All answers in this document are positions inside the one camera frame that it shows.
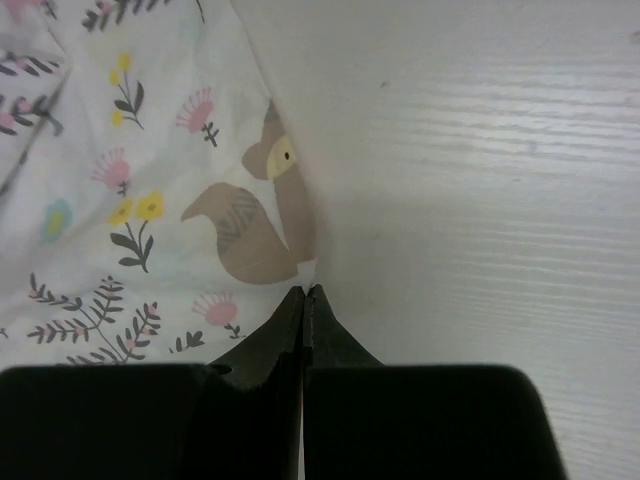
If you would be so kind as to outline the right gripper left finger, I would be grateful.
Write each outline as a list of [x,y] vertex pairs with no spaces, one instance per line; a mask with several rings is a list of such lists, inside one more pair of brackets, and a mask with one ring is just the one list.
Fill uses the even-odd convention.
[[217,479],[296,479],[301,424],[304,291],[211,366],[207,410]]

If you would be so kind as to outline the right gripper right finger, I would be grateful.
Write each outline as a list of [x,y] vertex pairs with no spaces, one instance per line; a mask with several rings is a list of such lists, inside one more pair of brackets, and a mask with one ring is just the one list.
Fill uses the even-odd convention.
[[338,321],[324,288],[313,286],[302,319],[303,459],[307,479],[342,479],[357,437],[357,401],[349,382],[382,363]]

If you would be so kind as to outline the floral animal print cloth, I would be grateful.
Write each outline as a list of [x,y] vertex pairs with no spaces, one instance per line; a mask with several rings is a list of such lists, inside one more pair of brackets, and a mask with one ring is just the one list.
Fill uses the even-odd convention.
[[315,274],[228,1],[1,5],[1,365],[205,362]]

